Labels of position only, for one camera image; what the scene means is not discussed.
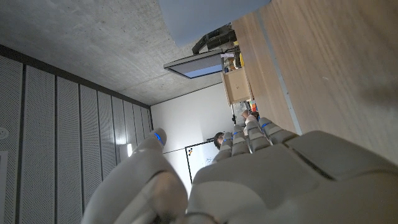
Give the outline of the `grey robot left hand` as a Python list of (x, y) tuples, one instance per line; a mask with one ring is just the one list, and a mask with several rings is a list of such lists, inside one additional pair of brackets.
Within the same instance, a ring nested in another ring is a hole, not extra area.
[(187, 190), (155, 129), (99, 185), (83, 223), (396, 223), (397, 166), (323, 131), (261, 118), (226, 133)]

